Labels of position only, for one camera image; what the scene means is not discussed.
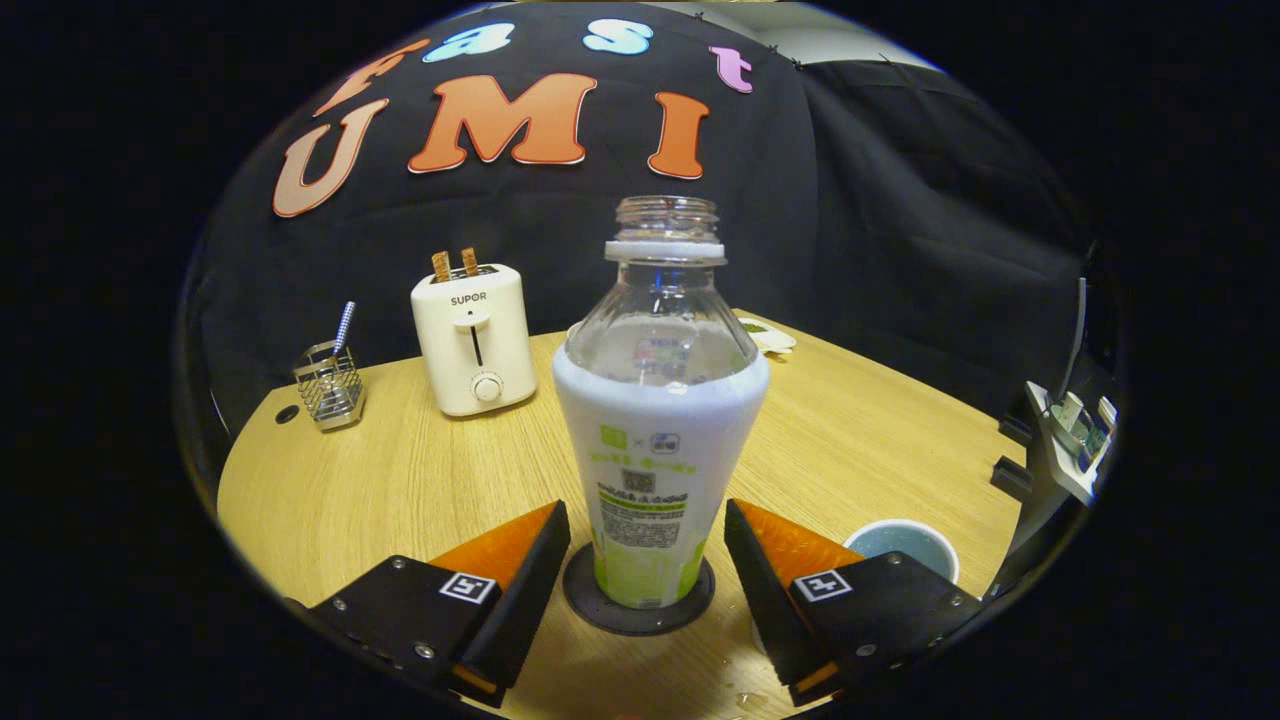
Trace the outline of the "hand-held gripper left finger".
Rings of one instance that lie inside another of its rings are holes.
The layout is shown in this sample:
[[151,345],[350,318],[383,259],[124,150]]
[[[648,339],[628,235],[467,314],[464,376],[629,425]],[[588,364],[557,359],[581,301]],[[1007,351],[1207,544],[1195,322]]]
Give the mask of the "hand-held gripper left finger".
[[557,500],[421,561],[401,553],[316,605],[285,602],[415,688],[502,706],[570,544]]

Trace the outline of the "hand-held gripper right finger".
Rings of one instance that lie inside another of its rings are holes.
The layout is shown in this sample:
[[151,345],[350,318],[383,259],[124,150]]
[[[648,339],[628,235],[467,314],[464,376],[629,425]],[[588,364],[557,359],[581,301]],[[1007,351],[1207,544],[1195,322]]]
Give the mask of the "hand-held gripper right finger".
[[902,551],[869,559],[741,498],[724,542],[780,683],[800,707],[896,683],[982,603]]

